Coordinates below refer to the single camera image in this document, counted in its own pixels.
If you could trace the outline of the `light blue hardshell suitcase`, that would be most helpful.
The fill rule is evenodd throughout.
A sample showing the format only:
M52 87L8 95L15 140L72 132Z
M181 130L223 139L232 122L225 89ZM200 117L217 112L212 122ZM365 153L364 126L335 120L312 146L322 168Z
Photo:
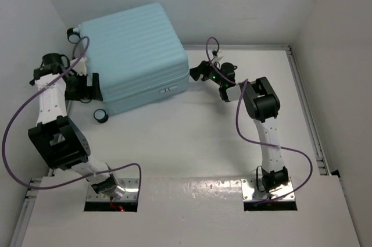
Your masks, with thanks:
M98 73L105 110L119 114L185 92L187 53L159 3L78 25L88 71Z

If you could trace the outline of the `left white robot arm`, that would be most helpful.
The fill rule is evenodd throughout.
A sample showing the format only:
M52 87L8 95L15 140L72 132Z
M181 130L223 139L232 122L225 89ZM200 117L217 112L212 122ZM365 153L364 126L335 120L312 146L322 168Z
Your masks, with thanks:
M88 140L67 114L68 101L103 100L99 75L93 73L88 84L86 56L62 59L61 54L48 53L34 70L31 85L41 95L37 123L28 130L28 137L50 168L74 171L95 193L119 199L124 190L117 178L106 163L91 155Z

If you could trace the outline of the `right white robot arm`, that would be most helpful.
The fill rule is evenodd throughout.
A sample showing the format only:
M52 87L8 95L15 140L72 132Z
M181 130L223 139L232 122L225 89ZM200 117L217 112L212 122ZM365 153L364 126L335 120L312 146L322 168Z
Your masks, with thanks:
M216 68L210 62L203 61L197 67L191 68L189 74L195 81L211 80L219 85L219 94L223 101L240 101L244 104L259 134L257 144L262 150L261 183L264 191L270 192L289 181L277 134L280 101L267 77L252 82L235 83L236 69L235 65L228 62Z

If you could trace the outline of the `front suitcase wheel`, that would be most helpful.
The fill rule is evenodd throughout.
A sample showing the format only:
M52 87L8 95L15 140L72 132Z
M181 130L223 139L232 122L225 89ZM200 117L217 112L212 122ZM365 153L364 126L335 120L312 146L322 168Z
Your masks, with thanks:
M108 121L109 115L107 114L107 112L104 109L97 109L94 112L94 119L98 123L103 124L103 123L106 123Z

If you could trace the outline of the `lid suitcase wheel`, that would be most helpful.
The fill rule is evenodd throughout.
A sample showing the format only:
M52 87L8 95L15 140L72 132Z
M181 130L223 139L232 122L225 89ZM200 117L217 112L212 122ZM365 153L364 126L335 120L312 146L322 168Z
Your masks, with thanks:
M66 31L67 40L71 44L77 44L80 40L80 33L74 28L68 28Z

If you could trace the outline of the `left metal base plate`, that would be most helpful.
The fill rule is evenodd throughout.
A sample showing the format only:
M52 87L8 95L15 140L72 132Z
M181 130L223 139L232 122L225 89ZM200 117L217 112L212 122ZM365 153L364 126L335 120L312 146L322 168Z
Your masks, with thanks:
M114 202L136 202L138 200L138 189L140 181L138 178L119 178L119 187L121 188L121 198L114 198ZM97 194L91 187L87 190L87 202L110 202L110 197L104 194Z

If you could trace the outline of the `metal base plate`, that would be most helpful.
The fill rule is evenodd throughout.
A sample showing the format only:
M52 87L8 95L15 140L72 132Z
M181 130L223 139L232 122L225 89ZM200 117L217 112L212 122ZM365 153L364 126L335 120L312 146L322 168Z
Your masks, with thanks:
M295 193L291 180L285 185L280 185L277 188L269 190L269 192L262 192L262 189L258 189L256 181L257 179L255 177L241 179L242 198L245 203L295 201Z
M136 202L138 200L138 189L140 181L138 178L119 178L119 187L121 188L121 198L114 198L114 202ZM110 197L104 194L97 194L91 187L87 190L87 202L110 202Z

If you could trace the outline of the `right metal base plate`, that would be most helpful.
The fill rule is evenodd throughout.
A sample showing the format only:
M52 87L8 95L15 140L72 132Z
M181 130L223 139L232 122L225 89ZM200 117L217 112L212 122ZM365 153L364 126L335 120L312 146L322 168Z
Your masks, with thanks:
M241 179L242 198L245 203L295 201L295 193L291 180L285 185L280 185L277 188L269 190L269 192L262 192L262 189L258 189L256 181L257 179L255 177Z

